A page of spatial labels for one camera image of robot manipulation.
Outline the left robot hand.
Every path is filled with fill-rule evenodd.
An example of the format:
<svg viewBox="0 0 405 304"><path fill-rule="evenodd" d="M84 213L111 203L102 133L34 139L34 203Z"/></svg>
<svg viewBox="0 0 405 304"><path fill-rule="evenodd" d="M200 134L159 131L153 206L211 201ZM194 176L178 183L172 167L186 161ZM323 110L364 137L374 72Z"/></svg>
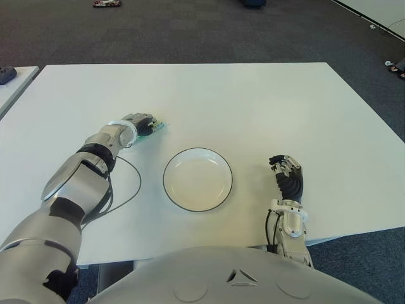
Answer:
<svg viewBox="0 0 405 304"><path fill-rule="evenodd" d="M123 120L132 123L138 136L141 137L149 136L156 132L159 125L157 119L148 113L129 114L123 117Z"/></svg>

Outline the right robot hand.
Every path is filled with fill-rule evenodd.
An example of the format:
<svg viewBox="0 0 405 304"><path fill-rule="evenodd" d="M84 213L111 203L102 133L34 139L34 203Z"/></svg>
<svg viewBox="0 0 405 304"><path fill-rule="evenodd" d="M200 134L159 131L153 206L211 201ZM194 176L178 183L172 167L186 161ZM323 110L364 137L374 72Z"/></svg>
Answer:
<svg viewBox="0 0 405 304"><path fill-rule="evenodd" d="M299 162L288 155L276 155L269 158L269 164L275 174L282 199L300 203L304 182Z"/></svg>

